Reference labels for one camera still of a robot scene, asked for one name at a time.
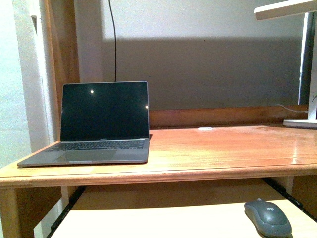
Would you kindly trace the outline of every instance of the wall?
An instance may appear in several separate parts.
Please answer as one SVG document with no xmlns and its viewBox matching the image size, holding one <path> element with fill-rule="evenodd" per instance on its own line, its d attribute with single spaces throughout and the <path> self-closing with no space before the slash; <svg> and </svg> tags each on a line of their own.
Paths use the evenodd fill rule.
<svg viewBox="0 0 317 238">
<path fill-rule="evenodd" d="M 45 107 L 45 75 L 39 66 L 43 63 L 39 62 L 39 51 L 43 49 L 39 48 L 30 16 L 32 2 L 36 3 L 0 1 L 0 168 L 48 145 L 51 138 L 54 140 L 54 135 L 49 135 L 53 119 L 48 119 L 49 107 Z M 36 237 L 46 237 L 57 211 L 58 208 L 52 209 L 37 226 Z"/>
<path fill-rule="evenodd" d="M 31 152 L 11 0 L 0 1 L 0 168 Z"/>
<path fill-rule="evenodd" d="M 148 81 L 152 110 L 297 104 L 304 16 L 255 20 L 275 2 L 113 0 L 117 80 Z M 81 81 L 113 81 L 108 1 L 75 8 Z"/>
</svg>

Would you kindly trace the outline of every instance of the white lamp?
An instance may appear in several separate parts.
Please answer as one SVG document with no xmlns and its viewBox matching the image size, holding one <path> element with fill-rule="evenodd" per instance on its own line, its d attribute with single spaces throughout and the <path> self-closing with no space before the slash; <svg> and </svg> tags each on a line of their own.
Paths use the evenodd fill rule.
<svg viewBox="0 0 317 238">
<path fill-rule="evenodd" d="M 256 16 L 257 20 L 265 20 L 312 11 L 317 11 L 317 0 L 289 0 L 267 6 L 257 7 L 254 10 L 254 15 Z M 317 30 L 315 31 L 314 46 L 311 86 L 308 104 L 308 119 L 285 119 L 285 126 L 299 128 L 317 128 Z"/>
</svg>

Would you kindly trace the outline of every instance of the laptop screen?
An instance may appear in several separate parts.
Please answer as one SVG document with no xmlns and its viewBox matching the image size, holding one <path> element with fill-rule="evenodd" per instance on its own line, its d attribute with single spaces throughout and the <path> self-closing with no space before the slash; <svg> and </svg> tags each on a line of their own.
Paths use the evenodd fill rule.
<svg viewBox="0 0 317 238">
<path fill-rule="evenodd" d="M 64 85 L 61 141 L 148 137 L 147 82 Z"/>
</svg>

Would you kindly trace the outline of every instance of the lamp base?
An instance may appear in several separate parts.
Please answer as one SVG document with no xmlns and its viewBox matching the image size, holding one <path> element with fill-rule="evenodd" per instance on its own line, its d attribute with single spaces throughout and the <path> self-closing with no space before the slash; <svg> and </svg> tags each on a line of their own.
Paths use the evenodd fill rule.
<svg viewBox="0 0 317 238">
<path fill-rule="evenodd" d="M 317 129 L 317 120 L 284 119 L 283 124 L 287 127 Z"/>
</svg>

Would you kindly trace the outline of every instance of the computer mouse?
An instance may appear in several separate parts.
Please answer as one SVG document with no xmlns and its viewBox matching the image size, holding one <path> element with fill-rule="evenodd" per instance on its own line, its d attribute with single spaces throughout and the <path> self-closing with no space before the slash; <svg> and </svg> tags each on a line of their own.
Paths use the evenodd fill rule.
<svg viewBox="0 0 317 238">
<path fill-rule="evenodd" d="M 269 238 L 286 238 L 292 227 L 285 213 L 274 203 L 261 199 L 244 204 L 245 213 L 258 232 Z"/>
</svg>

